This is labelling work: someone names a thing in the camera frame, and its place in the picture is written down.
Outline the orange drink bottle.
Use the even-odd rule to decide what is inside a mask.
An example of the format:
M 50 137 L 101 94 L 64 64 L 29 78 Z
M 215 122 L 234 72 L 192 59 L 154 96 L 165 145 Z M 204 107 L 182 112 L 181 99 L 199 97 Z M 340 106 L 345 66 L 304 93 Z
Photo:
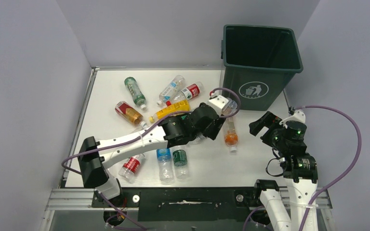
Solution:
M 234 120 L 232 117 L 228 117 L 224 123 L 224 141 L 226 146 L 229 148 L 230 153 L 237 152 L 238 135 L 236 133 Z

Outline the dark green label bottle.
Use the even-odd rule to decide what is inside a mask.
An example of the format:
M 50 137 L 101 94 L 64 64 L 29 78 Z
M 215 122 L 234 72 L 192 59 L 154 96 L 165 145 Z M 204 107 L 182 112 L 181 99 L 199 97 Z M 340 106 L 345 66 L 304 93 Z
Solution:
M 187 153 L 183 146 L 172 147 L 172 158 L 175 175 L 179 180 L 186 180 L 189 177 Z

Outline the blue label water bottle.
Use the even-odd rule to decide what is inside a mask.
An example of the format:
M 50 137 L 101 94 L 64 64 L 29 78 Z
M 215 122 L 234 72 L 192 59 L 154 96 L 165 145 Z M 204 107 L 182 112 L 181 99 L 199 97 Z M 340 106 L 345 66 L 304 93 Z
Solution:
M 163 184 L 174 182 L 174 172 L 172 168 L 172 156 L 170 149 L 157 149 L 157 161 L 159 165 L 159 179 Z

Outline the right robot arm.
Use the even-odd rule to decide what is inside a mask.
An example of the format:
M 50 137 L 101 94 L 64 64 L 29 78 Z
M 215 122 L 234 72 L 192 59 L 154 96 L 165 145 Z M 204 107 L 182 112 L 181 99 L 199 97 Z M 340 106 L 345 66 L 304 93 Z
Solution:
M 317 190 L 317 163 L 306 151 L 304 113 L 299 110 L 281 119 L 267 111 L 260 119 L 250 123 L 249 128 L 253 136 L 263 128 L 268 129 L 260 138 L 272 148 L 276 160 L 280 162 L 290 208 L 286 209 L 283 204 L 280 187 L 274 180 L 256 181 L 251 193 L 253 202 L 264 206 L 276 231 L 317 231 L 317 205 L 311 199 Z

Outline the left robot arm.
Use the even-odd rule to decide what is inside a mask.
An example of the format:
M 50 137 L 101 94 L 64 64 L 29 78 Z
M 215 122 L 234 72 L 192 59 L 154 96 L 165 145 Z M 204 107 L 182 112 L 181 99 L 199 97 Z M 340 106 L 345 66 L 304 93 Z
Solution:
M 120 182 L 108 171 L 114 164 L 145 152 L 188 144 L 200 135 L 214 140 L 228 117 L 202 103 L 193 111 L 169 113 L 137 133 L 105 141 L 85 138 L 76 155 L 83 187 L 98 190 L 106 199 L 118 198 L 122 194 Z

